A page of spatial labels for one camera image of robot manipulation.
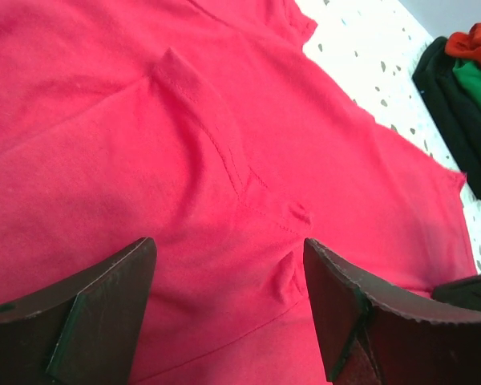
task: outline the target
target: folded clothes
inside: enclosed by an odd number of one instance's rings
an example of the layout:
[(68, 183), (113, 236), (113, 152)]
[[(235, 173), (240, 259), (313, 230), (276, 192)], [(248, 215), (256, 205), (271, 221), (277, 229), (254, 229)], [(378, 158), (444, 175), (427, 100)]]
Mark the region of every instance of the folded clothes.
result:
[(481, 109), (481, 68), (474, 60), (456, 60), (452, 70), (458, 83)]
[(454, 58), (472, 59), (481, 65), (481, 22), (477, 22), (468, 34), (455, 32), (446, 44), (446, 53)]
[(481, 200), (481, 111), (455, 82), (455, 59), (445, 54), (446, 42), (446, 38), (437, 38), (426, 49), (413, 80), (449, 151)]

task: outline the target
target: black fabric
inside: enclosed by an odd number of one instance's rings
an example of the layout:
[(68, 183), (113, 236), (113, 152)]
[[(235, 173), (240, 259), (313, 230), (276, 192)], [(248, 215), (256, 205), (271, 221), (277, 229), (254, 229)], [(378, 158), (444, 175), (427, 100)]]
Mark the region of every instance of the black fabric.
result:
[(458, 85), (446, 38), (424, 52), (413, 74), (415, 86), (467, 182), (481, 200), (481, 111)]
[[(455, 59), (449, 59), (449, 68), (452, 70)], [(437, 81), (447, 102), (453, 111), (456, 119), (465, 129), (465, 135), (472, 148), (475, 150), (479, 160), (481, 160), (481, 110), (479, 106), (465, 93), (459, 86), (453, 71), (446, 71), (444, 74), (437, 75)]]

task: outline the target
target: green fabric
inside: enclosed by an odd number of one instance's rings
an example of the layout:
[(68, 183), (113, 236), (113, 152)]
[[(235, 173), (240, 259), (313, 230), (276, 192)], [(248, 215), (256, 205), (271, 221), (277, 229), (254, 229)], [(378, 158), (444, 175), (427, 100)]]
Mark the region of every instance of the green fabric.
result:
[(481, 68), (474, 60), (457, 59), (452, 71), (462, 88), (481, 109)]

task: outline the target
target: orange fabric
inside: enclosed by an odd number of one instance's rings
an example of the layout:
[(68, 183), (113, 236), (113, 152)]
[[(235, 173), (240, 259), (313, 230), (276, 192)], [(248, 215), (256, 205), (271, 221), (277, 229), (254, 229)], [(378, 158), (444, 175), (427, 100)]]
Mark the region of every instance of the orange fabric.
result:
[(472, 59), (481, 65), (481, 22), (469, 34), (455, 32), (447, 41), (446, 54), (455, 58)]

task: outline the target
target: pink shirt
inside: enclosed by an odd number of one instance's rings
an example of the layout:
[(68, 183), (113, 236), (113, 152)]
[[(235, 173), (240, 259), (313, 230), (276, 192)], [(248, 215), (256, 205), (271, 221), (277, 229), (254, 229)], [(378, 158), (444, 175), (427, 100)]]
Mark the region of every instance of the pink shirt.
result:
[(421, 295), (475, 274), (447, 171), (301, 52), (292, 0), (0, 0), (0, 303), (159, 249), (132, 383), (325, 383), (305, 237)]

